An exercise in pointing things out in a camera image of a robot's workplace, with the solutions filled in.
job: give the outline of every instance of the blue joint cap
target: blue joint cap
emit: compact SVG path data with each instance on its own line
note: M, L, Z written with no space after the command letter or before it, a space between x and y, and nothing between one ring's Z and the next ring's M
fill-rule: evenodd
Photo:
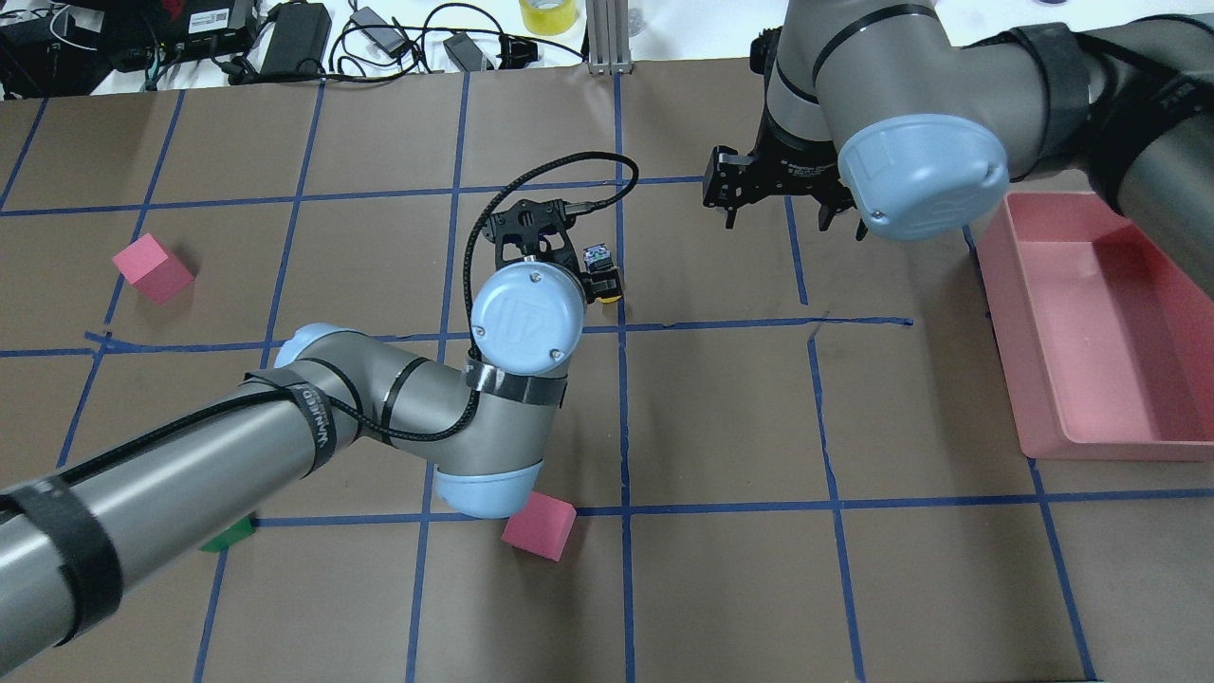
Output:
M549 372L582 338L586 300L561 266L521 261L489 275L472 303L472 335L490 364L515 375Z
M435 493L456 512L481 519L505 519L527 505L544 461L501 474L458 476L435 469Z
M869 229L925 239L969 224L1008 190L1008 150L969 119L909 114L869 125L839 150L839 175Z
M311 324L305 324L304 326L295 330L295 335L285 341L283 348L278 351L278 355L274 357L274 368L283 368L288 364L295 362L304 353L304 349L311 347L314 341L322 336L328 336L334 331L358 331L357 329L350 329L348 326L337 326L335 324L329 324L325 321L313 321Z

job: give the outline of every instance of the barcode label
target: barcode label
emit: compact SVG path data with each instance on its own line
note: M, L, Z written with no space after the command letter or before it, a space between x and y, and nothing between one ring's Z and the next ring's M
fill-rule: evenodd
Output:
M228 10L198 12L189 16L189 33L204 33L217 28L227 28Z

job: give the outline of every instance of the pink tray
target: pink tray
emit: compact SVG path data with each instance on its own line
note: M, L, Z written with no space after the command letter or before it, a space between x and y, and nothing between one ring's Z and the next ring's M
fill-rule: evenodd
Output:
M1025 455L1214 460L1214 301L1134 223L1012 193L978 258Z

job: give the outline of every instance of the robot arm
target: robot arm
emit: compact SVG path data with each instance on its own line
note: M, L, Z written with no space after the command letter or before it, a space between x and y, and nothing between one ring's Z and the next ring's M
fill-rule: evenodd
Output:
M989 210L1009 182L1085 170L1214 295L1214 15L1074 34L1012 29L953 47L927 0L792 0L751 46L754 149L716 147L704 204L812 194L819 228L856 206L918 239Z
M524 199L492 212L527 180L583 159L623 163L632 178L600 201ZM0 493L0 676L108 617L124 593L361 437L432 462L435 493L458 512L522 510L585 306L620 294L606 246L586 249L583 269L567 229L626 194L636 170L626 156L584 152L490 200L465 251L473 345L463 370L350 329L306 325L274 369L249 374L229 397ZM467 271L482 235L494 241L498 269L472 302ZM507 245L521 255L507 260Z

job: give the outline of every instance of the small blue object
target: small blue object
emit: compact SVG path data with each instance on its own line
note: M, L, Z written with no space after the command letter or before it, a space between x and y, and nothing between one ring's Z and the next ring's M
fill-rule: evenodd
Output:
M350 329L348 326L337 326L335 324L329 324L325 321L313 321L311 324L305 324L304 326L295 330L295 335L285 341L283 348L278 351L278 357L274 358L274 368L283 368L295 359L300 358L304 349L311 347L314 341L322 336L328 336L334 331L358 331L357 329Z
M586 317L582 284L561 266L521 261L493 273L472 303L472 335L488 363L541 375L578 346Z
M505 519L527 506L544 461L501 474L456 476L435 471L435 493L456 512L481 519Z
M869 229L926 239L969 224L1008 190L1008 152L993 132L946 114L895 116L839 150L839 175Z

